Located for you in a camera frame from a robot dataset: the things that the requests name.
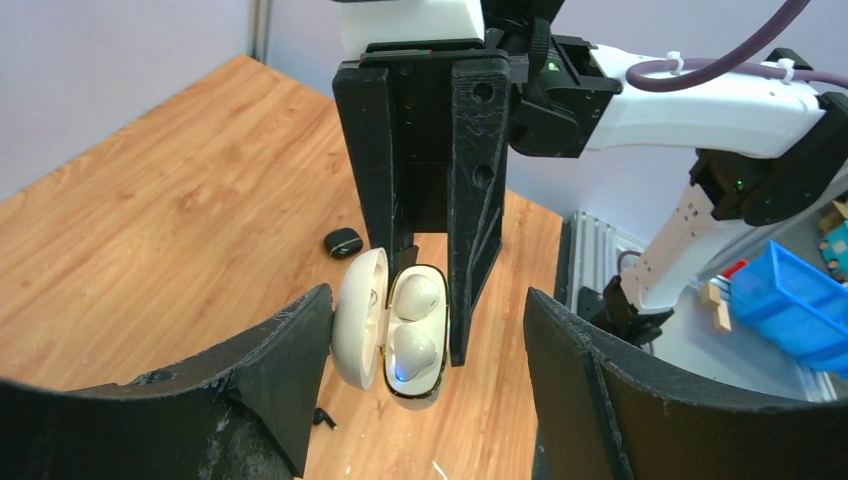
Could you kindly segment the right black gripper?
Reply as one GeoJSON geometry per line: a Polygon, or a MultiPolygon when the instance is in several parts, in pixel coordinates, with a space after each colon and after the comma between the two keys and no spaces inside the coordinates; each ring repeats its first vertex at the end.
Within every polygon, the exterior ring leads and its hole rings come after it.
{"type": "Polygon", "coordinates": [[[332,83],[370,246],[448,233],[451,364],[500,252],[511,62],[479,40],[371,44],[332,83]]]}

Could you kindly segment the white earbud charging case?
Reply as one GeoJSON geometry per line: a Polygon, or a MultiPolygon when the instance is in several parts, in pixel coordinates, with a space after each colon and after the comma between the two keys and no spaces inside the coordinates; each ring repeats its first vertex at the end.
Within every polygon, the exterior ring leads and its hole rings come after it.
{"type": "Polygon", "coordinates": [[[441,270],[415,264],[389,276],[382,248],[359,255],[348,267],[341,283],[333,318],[331,355],[340,377],[350,386],[368,391],[381,379],[395,401],[408,410],[422,410],[439,397],[449,359],[450,315],[447,282],[441,270]],[[406,321],[394,313],[395,293],[412,274],[433,280],[440,290],[438,306],[423,319],[406,321]],[[436,361],[414,379],[394,378],[391,339],[395,329],[410,325],[435,344],[436,361]]]}

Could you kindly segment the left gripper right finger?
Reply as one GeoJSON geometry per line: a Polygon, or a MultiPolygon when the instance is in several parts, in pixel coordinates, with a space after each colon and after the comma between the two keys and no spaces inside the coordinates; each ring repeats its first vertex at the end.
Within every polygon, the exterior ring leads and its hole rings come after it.
{"type": "Polygon", "coordinates": [[[538,289],[524,342],[554,479],[843,479],[847,405],[763,394],[678,368],[538,289]]]}

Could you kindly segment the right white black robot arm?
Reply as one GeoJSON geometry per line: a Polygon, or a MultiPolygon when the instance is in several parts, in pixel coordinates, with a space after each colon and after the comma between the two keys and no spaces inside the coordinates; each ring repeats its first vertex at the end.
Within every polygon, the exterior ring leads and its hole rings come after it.
{"type": "Polygon", "coordinates": [[[847,98],[791,51],[702,84],[702,60],[642,57],[578,37],[505,34],[368,46],[332,88],[370,244],[399,276],[418,233],[448,241],[451,363],[502,246],[507,156],[576,158],[649,145],[697,153],[680,211],[603,293],[597,325],[655,340],[684,283],[744,226],[810,206],[847,157],[847,98]]]}

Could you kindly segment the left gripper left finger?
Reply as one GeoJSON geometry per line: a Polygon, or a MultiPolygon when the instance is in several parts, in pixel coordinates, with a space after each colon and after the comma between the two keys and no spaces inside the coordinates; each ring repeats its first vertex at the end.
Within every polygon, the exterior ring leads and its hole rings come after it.
{"type": "Polygon", "coordinates": [[[1,383],[5,479],[294,479],[329,352],[332,291],[125,384],[1,383]]]}

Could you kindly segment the black earbud charging case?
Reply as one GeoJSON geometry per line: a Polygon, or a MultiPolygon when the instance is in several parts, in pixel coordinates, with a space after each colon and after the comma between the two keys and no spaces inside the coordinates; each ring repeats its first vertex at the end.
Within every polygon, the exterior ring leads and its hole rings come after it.
{"type": "Polygon", "coordinates": [[[328,233],[323,245],[331,258],[343,260],[358,254],[364,247],[364,241],[356,230],[343,227],[328,233]]]}

